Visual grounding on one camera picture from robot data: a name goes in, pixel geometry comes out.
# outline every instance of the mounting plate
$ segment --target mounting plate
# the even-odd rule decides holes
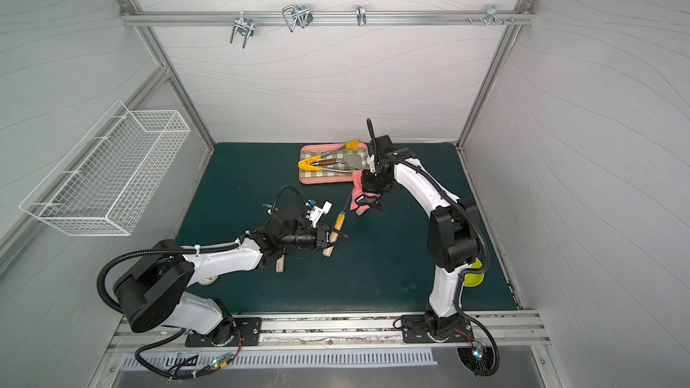
[[[424,315],[402,315],[402,341],[403,343],[467,343],[467,337],[456,333],[452,334],[445,341],[438,341],[429,335],[427,325],[424,323]],[[455,325],[455,328],[474,338],[472,326],[465,318],[462,318]]]
[[[259,344],[259,334],[261,333],[261,318],[235,318],[237,330],[242,337],[242,346],[256,346]],[[226,347],[237,346],[238,338],[234,336]],[[186,347],[207,347],[213,346],[206,336],[199,333],[191,333],[187,335],[187,340],[184,342]]]

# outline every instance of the white wire basket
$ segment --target white wire basket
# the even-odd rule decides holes
[[[189,132],[178,111],[118,101],[19,208],[69,236],[129,236]]]

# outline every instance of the wooden-handled tool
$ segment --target wooden-handled tool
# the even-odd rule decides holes
[[[343,227],[343,222],[345,222],[345,210],[347,210],[348,205],[350,204],[350,198],[352,197],[352,192],[347,197],[347,202],[345,203],[345,207],[343,207],[343,211],[338,214],[337,219],[335,220],[335,225],[333,225],[333,229],[335,231],[331,232],[331,235],[328,237],[328,242],[329,243],[335,243],[335,241],[338,239],[338,235],[340,232],[340,229]],[[326,247],[323,250],[323,256],[331,256],[333,253],[333,246],[331,247]]]
[[[330,156],[334,153],[337,153],[338,151],[341,151],[341,150],[356,149],[358,145],[359,145],[359,140],[352,140],[350,142],[346,142],[345,144],[342,144],[337,149],[334,149],[331,151],[326,151],[325,153],[317,154],[316,156],[312,156],[310,158],[300,160],[298,163],[298,168],[303,169],[305,171],[332,171],[332,172],[337,172],[337,173],[341,173],[341,174],[349,174],[352,171],[344,171],[342,169],[333,169],[333,168],[323,168],[323,167],[320,167],[319,166],[320,164],[317,164],[316,162],[321,162],[322,159],[325,159],[325,157]]]

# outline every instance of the aluminum frame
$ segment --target aluminum frame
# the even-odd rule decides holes
[[[129,5],[132,6],[134,11],[138,11],[141,9],[141,6],[139,5],[139,2],[137,0],[129,0]],[[206,127],[206,124],[203,122],[203,118],[199,113],[199,110],[197,110],[196,106],[194,105],[194,102],[192,102],[189,93],[187,93],[187,90],[182,85],[179,75],[177,75],[177,72],[175,70],[175,67],[172,65],[170,59],[168,58],[168,55],[163,50],[163,47],[161,46],[158,37],[156,37],[155,32],[150,27],[137,27],[137,31],[142,37],[144,43],[146,44],[146,47],[151,53],[151,56],[153,56],[153,58],[158,62],[160,66],[163,66],[166,69],[168,69],[170,73],[170,85],[172,85],[172,90],[175,91],[177,98],[179,99],[180,103],[182,103],[182,107],[185,109],[190,119],[192,120],[194,127],[202,136],[203,142],[206,144],[208,149],[213,152],[213,149],[215,147],[213,137],[211,136],[208,127]]]
[[[534,4],[534,0],[517,0],[515,3],[515,12],[520,12],[521,9],[531,9]],[[467,116],[467,120],[462,127],[462,133],[457,139],[455,146],[462,150],[462,148],[467,143],[467,140],[472,133],[472,128],[474,127],[477,117],[479,117],[479,112],[481,112],[484,103],[487,101],[488,95],[493,88],[496,78],[500,73],[503,64],[508,58],[508,53],[510,52],[515,39],[518,38],[520,32],[520,25],[507,27],[501,36],[501,40],[498,42],[498,47],[496,48],[496,53],[493,55],[491,64],[488,66],[487,74],[482,81],[482,85],[479,87],[477,96],[475,97],[472,107],[470,108],[470,114]]]
[[[497,345],[550,345],[551,341],[539,313],[535,310],[468,311],[482,322],[496,340]],[[261,317],[262,330],[259,344],[247,347],[254,350],[315,349],[315,348],[380,348],[419,347],[420,344],[403,343],[402,333],[393,327],[402,314],[423,312],[375,312],[329,314],[253,314],[243,317]],[[487,335],[473,324],[475,338],[488,342]],[[145,333],[134,333],[122,318],[106,352],[133,352],[141,346],[170,336],[177,329],[156,327]],[[185,336],[157,351],[184,350]],[[448,347],[449,343],[425,343],[425,347]],[[468,342],[454,343],[466,345]],[[234,347],[203,347],[194,350],[232,351]]]
[[[125,26],[233,26],[240,12],[135,12],[121,15]],[[312,11],[309,26],[359,26],[358,14],[352,11]],[[281,12],[244,11],[256,27],[285,26]],[[485,22],[487,11],[367,11],[367,26],[462,26]],[[496,11],[498,26],[532,24],[534,14],[515,11]]]

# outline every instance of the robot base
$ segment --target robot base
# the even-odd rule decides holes
[[[467,342],[467,337],[456,333],[454,329],[461,331],[471,338],[472,326],[465,318],[457,318],[453,315],[449,318],[442,318],[438,320],[439,329],[429,330],[430,312],[424,315],[402,315],[400,317],[402,325],[402,341],[403,343],[461,343]]]
[[[242,337],[242,346],[256,346],[259,344],[259,334],[261,333],[261,318],[235,318],[234,331],[239,331]],[[211,334],[203,335],[192,332],[187,335],[184,342],[186,347],[208,347],[215,346],[211,339]],[[217,346],[237,346],[237,336],[233,336],[225,345]]]

